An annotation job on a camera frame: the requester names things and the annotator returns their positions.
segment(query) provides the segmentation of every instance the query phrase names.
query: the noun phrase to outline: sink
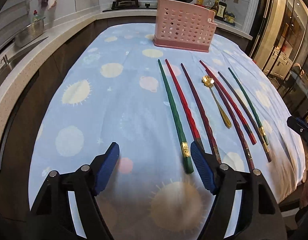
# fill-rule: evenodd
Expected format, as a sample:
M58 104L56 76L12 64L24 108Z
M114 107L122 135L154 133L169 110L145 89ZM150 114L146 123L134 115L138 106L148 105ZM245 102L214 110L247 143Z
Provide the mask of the sink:
M34 49L38 44L40 44L42 41L44 41L46 38L37 41L36 43L33 43L32 45L26 47L25 49L21 50L17 54L15 54L13 57L9 59L9 64L5 65L4 67L0 68L0 86L6 79L6 77L10 74L10 72L15 68L15 66L32 50Z

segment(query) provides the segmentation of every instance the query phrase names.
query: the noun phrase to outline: silver bolt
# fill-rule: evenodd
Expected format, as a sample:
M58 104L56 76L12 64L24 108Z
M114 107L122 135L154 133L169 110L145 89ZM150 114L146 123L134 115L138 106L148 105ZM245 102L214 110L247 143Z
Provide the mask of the silver bolt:
M225 164L225 163L222 163L222 164L220 164L220 169L221 170L223 170L223 171L226 171L226 170L228 170L228 165L227 164Z
M256 175L256 176L259 176L261 174L261 171L259 169L254 169L253 170L253 173Z
M83 165L82 167L81 167L81 170L82 171L88 171L90 169L90 166L89 165Z
M55 177L57 175L57 171L50 171L50 177Z

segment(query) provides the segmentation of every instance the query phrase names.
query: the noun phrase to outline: blue gripper pad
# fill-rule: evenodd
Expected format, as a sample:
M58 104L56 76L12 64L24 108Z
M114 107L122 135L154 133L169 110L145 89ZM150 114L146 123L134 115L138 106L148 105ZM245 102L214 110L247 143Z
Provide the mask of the blue gripper pad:
M116 162L119 158L119 146L117 143L114 144L112 149L109 152L105 153L105 160L100 167L99 171L96 174L95 178L95 192L99 194L101 191L103 191L109 182L110 176L112 174L112 171L114 170L114 167L116 165Z
M207 164L207 161L204 158L204 154L197 147L195 142L191 144L191 156L195 163L196 169L201 177L201 181L205 189L209 190L213 193L216 189L215 181L214 181L214 173Z

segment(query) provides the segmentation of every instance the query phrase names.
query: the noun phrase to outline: table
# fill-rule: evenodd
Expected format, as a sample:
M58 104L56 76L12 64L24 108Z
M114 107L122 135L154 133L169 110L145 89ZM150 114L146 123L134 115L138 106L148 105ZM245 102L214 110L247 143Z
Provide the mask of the table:
M269 140L271 163L267 162L260 142L257 140L253 146L242 129L255 167L264 174L278 202L295 190L305 169L302 142L287 127L288 109L256 64L236 44L218 35L214 36L209 53L155 47L154 29L154 24L110 27L70 69L50 102L36 138L29 175L30 206L49 171L75 171L103 154L115 141L120 147L120 159L107 188L97 196L113 237L118 240L197 238L214 197L203 187L196 168L190 175L184 173L177 132L157 63L157 59L164 62L165 58L182 87L206 152L211 153L206 132L180 63L185 65L200 96L223 163L248 172L235 128L225 127L209 89L201 83L206 72L199 60L216 77L220 71L246 102L228 67L233 70L257 110ZM193 137L185 112L169 71L166 66L164 69L187 141L191 143ZM220 77L219 80L252 127L234 95ZM217 91L214 92L227 112ZM69 198L77 233L84 236L73 192ZM237 192L227 236L235 230L240 198L241 192Z

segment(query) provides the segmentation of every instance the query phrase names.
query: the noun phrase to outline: pink utensil holder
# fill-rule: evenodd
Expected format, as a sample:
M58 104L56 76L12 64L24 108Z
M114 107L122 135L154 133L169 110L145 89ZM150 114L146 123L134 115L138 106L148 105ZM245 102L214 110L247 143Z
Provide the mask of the pink utensil holder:
M158 0L154 45L209 52L217 24L207 8L173 0Z

